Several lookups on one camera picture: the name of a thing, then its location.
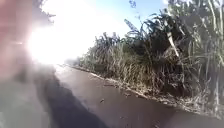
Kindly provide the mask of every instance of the road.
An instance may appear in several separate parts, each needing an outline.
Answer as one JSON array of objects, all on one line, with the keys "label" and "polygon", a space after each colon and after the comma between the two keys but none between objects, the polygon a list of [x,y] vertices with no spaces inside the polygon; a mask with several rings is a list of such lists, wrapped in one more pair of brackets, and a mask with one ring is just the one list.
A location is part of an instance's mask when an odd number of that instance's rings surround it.
[{"label": "road", "polygon": [[[69,119],[70,122],[66,123],[67,127],[69,125],[80,128],[224,127],[223,121],[185,112],[153,100],[138,98],[131,92],[108,86],[112,83],[87,72],[58,67],[56,75],[61,86],[71,90],[70,95],[73,96],[68,96],[67,100],[75,102],[68,108],[70,113],[61,112],[58,115],[61,118],[56,119],[59,122]],[[68,105],[70,102],[63,101],[62,104]]]}]

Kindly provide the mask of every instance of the sunlight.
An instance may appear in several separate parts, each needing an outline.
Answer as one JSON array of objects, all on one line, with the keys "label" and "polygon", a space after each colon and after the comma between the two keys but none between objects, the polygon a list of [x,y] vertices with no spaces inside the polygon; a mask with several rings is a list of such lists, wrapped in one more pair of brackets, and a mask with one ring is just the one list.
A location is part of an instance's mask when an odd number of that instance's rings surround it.
[{"label": "sunlight", "polygon": [[29,38],[28,49],[33,60],[43,64],[59,64],[66,59],[60,39],[52,27],[35,29]]}]

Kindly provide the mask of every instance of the green vegetation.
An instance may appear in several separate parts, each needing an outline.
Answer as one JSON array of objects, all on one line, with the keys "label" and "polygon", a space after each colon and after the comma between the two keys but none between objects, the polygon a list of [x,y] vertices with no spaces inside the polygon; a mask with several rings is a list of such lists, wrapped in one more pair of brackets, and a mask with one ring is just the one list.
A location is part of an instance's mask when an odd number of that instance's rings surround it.
[{"label": "green vegetation", "polygon": [[216,0],[169,0],[140,29],[125,20],[131,31],[124,38],[96,38],[77,64],[157,100],[222,118],[223,22]]}]

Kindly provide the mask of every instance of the white sky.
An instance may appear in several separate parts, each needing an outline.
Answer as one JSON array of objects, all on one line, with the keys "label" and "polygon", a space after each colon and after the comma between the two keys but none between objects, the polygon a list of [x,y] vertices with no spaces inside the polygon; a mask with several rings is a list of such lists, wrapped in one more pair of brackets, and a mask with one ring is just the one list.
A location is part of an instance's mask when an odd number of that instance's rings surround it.
[{"label": "white sky", "polygon": [[99,12],[83,0],[48,0],[43,9],[56,14],[52,33],[67,58],[76,58],[94,44],[103,32],[125,34],[129,29],[111,15]]}]

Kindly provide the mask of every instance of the tall grass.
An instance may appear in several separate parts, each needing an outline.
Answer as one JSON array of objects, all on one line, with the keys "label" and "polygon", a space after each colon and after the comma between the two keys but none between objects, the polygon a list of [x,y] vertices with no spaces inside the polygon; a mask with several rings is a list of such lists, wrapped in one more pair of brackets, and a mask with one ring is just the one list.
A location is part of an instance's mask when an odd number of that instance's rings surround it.
[{"label": "tall grass", "polygon": [[106,33],[79,65],[133,85],[152,95],[185,99],[199,111],[223,114],[224,46],[222,3],[213,0],[169,1],[120,39]]}]

